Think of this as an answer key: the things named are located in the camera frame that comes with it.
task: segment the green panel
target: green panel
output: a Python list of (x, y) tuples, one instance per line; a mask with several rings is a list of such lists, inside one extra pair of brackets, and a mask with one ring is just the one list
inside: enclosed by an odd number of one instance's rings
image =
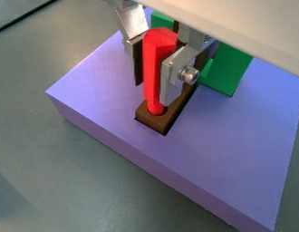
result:
[(252, 59), (249, 54), (220, 43), (210, 71), (206, 77), (201, 77), (201, 84), (232, 96)]
[(173, 30), (174, 20), (158, 12), (153, 12), (150, 15), (150, 28), (166, 27)]

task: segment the silver bracket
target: silver bracket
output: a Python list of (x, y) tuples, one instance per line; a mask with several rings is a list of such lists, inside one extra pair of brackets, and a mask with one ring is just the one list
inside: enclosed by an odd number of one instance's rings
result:
[(193, 84), (197, 81), (198, 72), (190, 67), (190, 62), (214, 42), (213, 38), (184, 24), (178, 27), (177, 39), (186, 45), (162, 61), (161, 68), (160, 102), (165, 106), (181, 94), (182, 82)]
[(124, 36), (136, 85), (142, 83), (142, 37), (149, 29), (144, 7), (134, 1), (105, 0), (110, 6), (116, 23)]

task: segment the purple platform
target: purple platform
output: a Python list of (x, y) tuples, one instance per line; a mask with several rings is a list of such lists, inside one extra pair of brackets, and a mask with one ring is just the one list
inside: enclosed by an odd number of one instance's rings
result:
[(299, 122), (299, 79), (253, 59), (232, 98), (201, 86), (164, 137), (117, 33), (46, 90), (58, 112), (241, 231), (275, 228)]

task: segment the gray floor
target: gray floor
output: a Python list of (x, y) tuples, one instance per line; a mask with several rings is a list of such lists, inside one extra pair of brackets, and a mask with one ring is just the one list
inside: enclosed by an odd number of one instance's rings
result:
[(0, 0), (0, 27), (46, 2), (48, 0)]
[[(58, 1), (0, 33), (0, 232), (236, 231), (60, 117), (44, 91), (116, 25)], [(299, 137), (277, 231), (299, 231)]]

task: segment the screw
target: screw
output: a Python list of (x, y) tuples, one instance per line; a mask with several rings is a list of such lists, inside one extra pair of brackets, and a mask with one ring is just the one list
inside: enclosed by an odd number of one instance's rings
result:
[(178, 71), (178, 79), (192, 85), (200, 76), (200, 71), (194, 69), (190, 64), (188, 64), (180, 71)]

